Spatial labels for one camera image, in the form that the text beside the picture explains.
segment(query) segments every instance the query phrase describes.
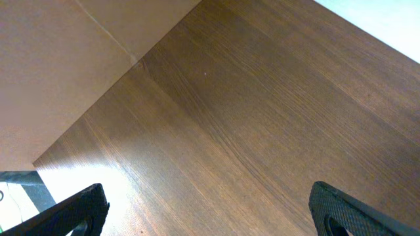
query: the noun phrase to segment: textured black grip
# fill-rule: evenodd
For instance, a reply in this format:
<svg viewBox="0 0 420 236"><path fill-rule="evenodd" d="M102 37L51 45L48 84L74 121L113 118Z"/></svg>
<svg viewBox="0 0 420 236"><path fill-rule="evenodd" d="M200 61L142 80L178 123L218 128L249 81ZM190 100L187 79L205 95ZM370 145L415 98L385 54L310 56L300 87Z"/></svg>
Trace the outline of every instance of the textured black grip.
<svg viewBox="0 0 420 236"><path fill-rule="evenodd" d="M309 209L318 235L420 235L324 182L313 185Z"/></svg>
<svg viewBox="0 0 420 236"><path fill-rule="evenodd" d="M97 236L102 232L109 207L102 185L93 184L1 235L65 236L76 229L72 235Z"/></svg>

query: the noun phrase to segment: brown wooden surface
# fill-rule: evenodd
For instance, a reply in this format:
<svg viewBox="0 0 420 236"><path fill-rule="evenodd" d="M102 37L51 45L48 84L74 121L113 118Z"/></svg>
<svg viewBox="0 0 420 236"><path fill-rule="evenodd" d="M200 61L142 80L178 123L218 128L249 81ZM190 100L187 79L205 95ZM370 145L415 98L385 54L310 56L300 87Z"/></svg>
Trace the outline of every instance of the brown wooden surface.
<svg viewBox="0 0 420 236"><path fill-rule="evenodd" d="M35 166L103 235L314 235L323 180L420 222L420 65L312 1L204 0Z"/></svg>

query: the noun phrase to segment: wood grain surface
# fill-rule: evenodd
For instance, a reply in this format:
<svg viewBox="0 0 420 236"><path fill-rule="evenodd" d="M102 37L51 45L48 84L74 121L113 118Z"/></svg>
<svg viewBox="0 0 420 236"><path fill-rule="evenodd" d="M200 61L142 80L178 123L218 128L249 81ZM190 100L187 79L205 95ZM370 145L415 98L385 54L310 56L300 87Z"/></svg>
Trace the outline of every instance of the wood grain surface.
<svg viewBox="0 0 420 236"><path fill-rule="evenodd" d="M330 11L420 63L420 1L315 0Z"/></svg>
<svg viewBox="0 0 420 236"><path fill-rule="evenodd" d="M420 65L312 1L204 0L35 163L103 235L315 235L317 180L417 227Z"/></svg>

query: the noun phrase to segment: wooden table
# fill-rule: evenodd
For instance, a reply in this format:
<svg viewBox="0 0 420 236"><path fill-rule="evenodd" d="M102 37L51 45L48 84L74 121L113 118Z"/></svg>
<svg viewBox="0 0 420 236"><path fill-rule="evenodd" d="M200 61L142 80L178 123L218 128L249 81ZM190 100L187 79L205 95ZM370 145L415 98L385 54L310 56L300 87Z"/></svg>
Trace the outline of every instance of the wooden table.
<svg viewBox="0 0 420 236"><path fill-rule="evenodd" d="M317 3L204 0L34 164L104 185L103 235L315 235L316 180L418 228L419 111L420 65Z"/></svg>

